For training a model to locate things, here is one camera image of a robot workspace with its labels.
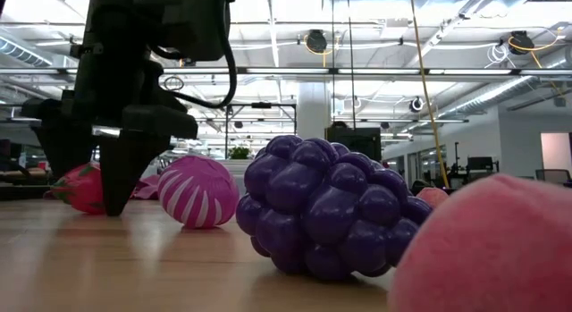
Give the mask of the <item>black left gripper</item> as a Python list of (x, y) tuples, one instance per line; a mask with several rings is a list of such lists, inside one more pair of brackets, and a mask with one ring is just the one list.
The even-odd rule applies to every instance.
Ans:
[[(197, 121), (174, 94), (161, 89), (160, 64), (149, 60), (145, 44), (81, 49), (72, 91), (59, 100), (26, 102), (21, 113), (48, 120), (62, 116), (77, 122), (145, 133), (99, 136), (103, 203), (108, 216), (122, 214), (141, 175), (162, 154), (169, 137), (194, 139)], [(97, 143), (90, 126), (32, 127), (43, 148), (53, 176), (87, 164)]]

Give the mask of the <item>pink white striped onion toy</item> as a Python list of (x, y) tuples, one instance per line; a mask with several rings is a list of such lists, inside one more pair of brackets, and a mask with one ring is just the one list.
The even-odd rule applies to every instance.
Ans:
[(184, 156), (169, 164), (159, 175), (157, 193), (166, 214), (190, 229), (227, 223), (240, 200), (231, 173), (204, 156)]

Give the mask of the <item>purple grape bunch toy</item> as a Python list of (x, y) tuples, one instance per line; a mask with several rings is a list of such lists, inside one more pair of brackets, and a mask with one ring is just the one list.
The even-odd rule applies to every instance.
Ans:
[(323, 281), (386, 274), (433, 212), (397, 172), (318, 138), (271, 139), (244, 184), (236, 219), (254, 250)]

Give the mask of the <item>small ridged peach toy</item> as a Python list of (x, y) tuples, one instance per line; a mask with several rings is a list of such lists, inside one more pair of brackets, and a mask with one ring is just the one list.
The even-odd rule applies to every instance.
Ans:
[(449, 198), (449, 195), (446, 191), (442, 189), (434, 187), (425, 187), (416, 194), (416, 197), (421, 198), (432, 209), (435, 209), (445, 200), (447, 200)]

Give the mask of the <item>large fuzzy pink peach toy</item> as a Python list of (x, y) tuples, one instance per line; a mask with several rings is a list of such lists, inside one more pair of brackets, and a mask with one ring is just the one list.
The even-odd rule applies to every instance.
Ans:
[(504, 174), (436, 207), (409, 244), (391, 312), (572, 312), (572, 189)]

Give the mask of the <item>magenta cloth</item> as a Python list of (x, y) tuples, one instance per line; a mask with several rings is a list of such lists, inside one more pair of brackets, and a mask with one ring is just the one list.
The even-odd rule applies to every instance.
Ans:
[[(157, 199), (158, 176), (151, 175), (136, 183), (131, 198)], [(54, 183), (43, 195), (44, 199), (58, 199), (65, 203), (102, 200), (103, 187), (99, 176), (63, 177)]]

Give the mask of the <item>white building column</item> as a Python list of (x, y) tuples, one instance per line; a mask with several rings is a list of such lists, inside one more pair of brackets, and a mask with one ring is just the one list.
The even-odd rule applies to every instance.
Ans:
[(301, 82), (297, 100), (297, 134), (302, 139), (324, 138), (330, 126), (330, 94), (325, 82)]

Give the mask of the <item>black hanging monitor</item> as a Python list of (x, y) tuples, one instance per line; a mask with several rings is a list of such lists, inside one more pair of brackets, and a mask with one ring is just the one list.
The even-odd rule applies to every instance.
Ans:
[(374, 161), (382, 160), (381, 131), (377, 128), (331, 127), (326, 129), (325, 137), (340, 155), (358, 152)]

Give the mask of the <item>black desk monitor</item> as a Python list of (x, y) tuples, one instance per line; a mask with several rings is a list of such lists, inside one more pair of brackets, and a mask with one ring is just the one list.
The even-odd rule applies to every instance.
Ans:
[(473, 182), (486, 178), (499, 171), (499, 162), (494, 161), (491, 156), (469, 157), (467, 159), (467, 181)]

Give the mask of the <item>black metal stand frame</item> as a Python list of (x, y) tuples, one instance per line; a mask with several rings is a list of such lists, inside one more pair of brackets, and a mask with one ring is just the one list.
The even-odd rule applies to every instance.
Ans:
[(298, 122), (297, 122), (297, 106), (294, 104), (284, 104), (284, 103), (272, 103), (272, 102), (252, 102), (252, 103), (235, 103), (235, 104), (228, 104), (223, 108), (224, 112), (224, 156), (225, 159), (228, 159), (230, 156), (229, 152), (229, 123), (232, 120), (240, 121), (237, 118), (237, 115), (242, 112), (244, 108), (251, 108), (256, 110), (267, 110), (272, 109), (273, 107), (278, 108), (282, 115), (279, 118), (275, 118), (271, 120), (270, 118), (259, 117), (255, 120), (251, 120), (251, 122), (284, 122), (282, 118), (284, 115), (286, 118), (293, 123), (293, 132), (292, 134), (296, 135), (298, 133)]

